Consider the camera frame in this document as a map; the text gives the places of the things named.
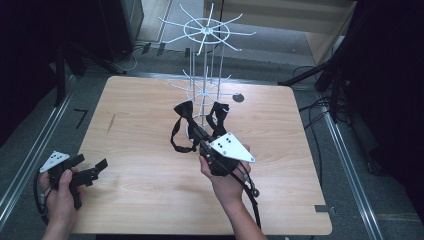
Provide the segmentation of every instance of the floor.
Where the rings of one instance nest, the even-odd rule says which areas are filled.
[[[160,11],[168,21],[177,21],[184,17],[180,3],[189,12],[198,12],[202,9],[203,1],[171,2],[169,12],[166,9]],[[237,31],[256,31],[258,34],[250,36],[249,41],[245,40],[247,36],[241,36],[242,39],[234,41],[233,44],[243,51],[226,51],[224,70],[225,75],[232,74],[232,81],[276,84],[310,69],[307,66],[314,65],[303,33],[236,24],[233,27]],[[155,76],[182,77],[182,69],[187,68],[189,63],[184,57],[185,48],[189,44],[183,39],[169,43],[160,53],[159,41],[156,41],[169,41],[179,34],[181,33],[178,28],[164,26],[163,30],[151,35],[156,37],[139,39],[137,47],[141,49],[148,42],[152,43],[149,52],[142,54],[138,51],[134,53],[134,57],[129,56],[115,63],[115,66],[123,69],[133,68],[128,71],[129,76],[148,77],[154,73]],[[69,98],[61,108],[52,110],[51,106],[55,100],[55,93],[52,92],[39,103],[0,149],[0,239],[41,237],[44,226],[33,204],[32,173],[52,150],[77,153],[101,91],[110,76],[92,62],[87,61],[86,64],[88,70],[85,77],[71,77],[68,81]],[[329,95],[326,92],[317,93],[313,88],[315,81],[313,76],[292,87],[299,108],[310,106],[321,96]],[[76,126],[81,121],[81,113],[75,109],[88,110],[79,128]],[[306,109],[300,112],[303,124],[307,126],[311,119],[317,120],[312,127],[307,127],[305,132],[333,224],[333,232],[330,235],[315,236],[314,239],[424,239],[423,225],[403,186],[390,176],[369,173],[364,153],[350,126],[343,122],[334,125],[328,114],[322,115],[325,107]],[[50,128],[46,129],[46,122],[50,123]],[[311,239],[310,236],[268,237],[284,240]],[[95,239],[95,236],[72,235],[71,239]],[[144,239],[160,238],[144,236]]]

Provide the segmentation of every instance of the person's left hand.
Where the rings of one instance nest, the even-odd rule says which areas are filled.
[[[46,204],[49,210],[49,224],[44,239],[46,239],[46,236],[66,239],[77,221],[77,210],[74,207],[74,199],[69,191],[72,173],[77,171],[77,168],[72,168],[72,171],[66,170],[63,172],[59,180],[58,190],[51,189],[47,172],[41,175],[40,183],[44,189],[45,196],[48,196]],[[78,193],[82,197],[81,188],[78,188]]]

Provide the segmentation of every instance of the black cable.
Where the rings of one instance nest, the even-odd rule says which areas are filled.
[[[312,107],[309,108],[309,122],[311,122],[311,110],[312,110]],[[323,181],[322,181],[322,157],[321,157],[321,148],[319,146],[319,142],[318,142],[317,136],[315,134],[315,130],[314,130],[313,124],[311,124],[310,126],[311,126],[312,136],[313,136],[313,138],[315,140],[315,144],[317,146],[317,151],[318,151],[318,164],[319,164],[319,179],[318,180],[319,180],[319,185],[322,188],[322,182]]]
[[[41,204],[39,195],[38,195],[38,177],[39,176],[40,176],[40,171],[39,169],[37,169],[37,171],[35,172],[34,181],[33,181],[34,200],[35,200],[35,205],[37,206],[37,210],[40,213],[41,219],[47,225],[49,223],[49,219],[47,217],[46,204],[47,204],[47,198],[50,195],[50,192],[52,191],[52,189],[50,188],[50,191],[48,192],[47,196],[44,198],[44,203]]]

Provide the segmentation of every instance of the cable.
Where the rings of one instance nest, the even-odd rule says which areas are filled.
[[[311,108],[309,108],[309,123],[311,123],[311,110],[312,110],[312,107]],[[310,127],[311,127],[311,131],[312,131],[312,136],[313,136],[313,138],[314,138],[314,140],[315,140],[315,144],[316,144],[316,146],[317,146],[317,151],[318,151],[318,164],[319,164],[319,185],[321,186],[321,188],[322,188],[322,157],[321,157],[321,149],[320,149],[320,146],[319,146],[319,142],[318,142],[318,139],[317,139],[317,136],[316,136],[316,134],[315,134],[315,130],[314,130],[314,126],[313,126],[313,124],[310,124]]]
[[[52,188],[50,188],[49,192],[47,193],[47,196],[44,198],[44,203],[41,204],[40,203],[40,199],[39,199],[39,195],[38,195],[38,177],[40,176],[40,168],[37,169],[37,171],[35,172],[35,176],[34,176],[34,181],[33,181],[33,192],[34,192],[34,200],[35,200],[35,205],[37,206],[37,210],[41,215],[41,219],[43,220],[43,222],[47,225],[49,223],[49,219],[47,217],[47,198],[50,195],[50,192],[52,191]]]
[[[135,61],[135,63],[134,63],[134,66],[132,66],[131,68],[123,68],[123,67],[120,67],[118,64],[116,64],[116,63],[112,63],[115,67],[117,67],[117,68],[119,68],[119,69],[121,69],[122,71],[131,71],[131,70],[134,70],[136,67],[137,67],[137,64],[138,64],[138,61],[137,61],[137,58],[135,57],[135,53],[138,51],[138,50],[140,50],[140,49],[143,49],[142,47],[140,47],[140,48],[137,48],[137,49],[135,49],[134,51],[133,51],[133,54],[132,54],[132,56],[133,56],[133,59],[134,59],[134,61]]]

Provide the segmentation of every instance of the gray carpet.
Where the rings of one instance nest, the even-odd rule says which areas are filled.
[[[156,56],[156,50],[152,49],[147,54],[141,54],[141,51],[139,51],[136,58],[138,65],[134,70],[128,72],[130,76],[145,73],[181,75],[181,69],[186,69],[188,65],[188,59],[184,58],[184,54],[181,52],[165,51],[161,56]],[[133,60],[128,57],[118,64],[122,67],[131,67]],[[109,73],[95,64],[87,62],[87,66],[87,73],[85,77],[77,79],[69,105],[46,145],[37,166],[41,165],[44,162],[43,159],[46,159],[53,150],[71,155],[77,154],[102,89],[110,76]],[[275,84],[276,81],[290,79],[297,67],[287,64],[228,58],[225,59],[226,72],[224,75],[231,73],[234,79],[243,79],[254,84],[270,84],[272,82]],[[300,74],[307,69],[298,69],[295,74]],[[295,87],[295,89],[311,89],[311,84],[314,81],[315,78],[311,77],[299,84],[301,87]],[[318,98],[317,93],[310,90],[295,90],[295,96],[299,107],[308,106]],[[52,111],[54,97],[55,91],[52,91],[21,124],[6,145],[0,149],[0,164],[2,166],[0,169],[2,176],[0,190],[2,194],[11,183],[37,134],[48,119],[49,113]],[[88,110],[87,117],[78,129],[76,126],[80,122],[81,113],[74,111],[75,108]],[[317,116],[321,111],[320,108],[314,108],[312,115]],[[301,117],[303,124],[307,125],[309,122],[308,111],[303,111]],[[313,126],[322,154],[322,189],[327,205],[333,209],[330,214],[333,232],[328,236],[316,236],[315,239],[368,239],[367,231],[327,124],[322,119]],[[374,208],[385,239],[424,239],[423,225],[414,215],[415,212],[403,187],[389,176],[370,174],[363,160],[363,153],[351,129],[344,123],[341,123],[339,127],[343,132],[352,160]],[[311,128],[306,130],[306,135],[319,173],[318,151]],[[0,239],[39,239],[44,228],[35,208],[31,176],[1,231]],[[281,240],[286,239],[286,237],[289,239],[310,239],[310,236],[269,236],[269,239]],[[71,239],[95,239],[95,236],[72,235]]]

